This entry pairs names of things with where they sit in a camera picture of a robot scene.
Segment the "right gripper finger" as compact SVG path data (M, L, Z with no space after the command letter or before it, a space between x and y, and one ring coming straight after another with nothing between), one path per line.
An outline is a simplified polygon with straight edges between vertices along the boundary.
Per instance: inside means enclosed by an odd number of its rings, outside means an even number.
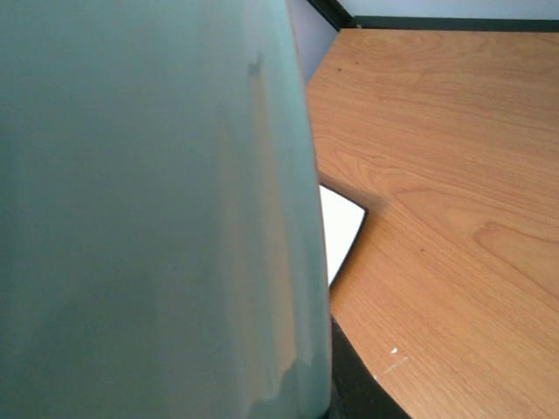
M410 419L364 365L334 317L331 317L331 328L333 366L329 417Z

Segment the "teal flower plate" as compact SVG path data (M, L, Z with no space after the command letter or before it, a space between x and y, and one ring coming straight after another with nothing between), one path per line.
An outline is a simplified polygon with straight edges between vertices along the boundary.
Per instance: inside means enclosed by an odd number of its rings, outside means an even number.
M289 4L2 2L2 417L320 418L330 333Z

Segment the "square black-rimmed plate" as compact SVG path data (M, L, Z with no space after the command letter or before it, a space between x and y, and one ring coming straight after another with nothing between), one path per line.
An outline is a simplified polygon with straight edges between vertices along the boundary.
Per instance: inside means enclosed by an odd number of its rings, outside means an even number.
M332 287L355 247L369 211L325 184L320 185L320 198L328 286Z

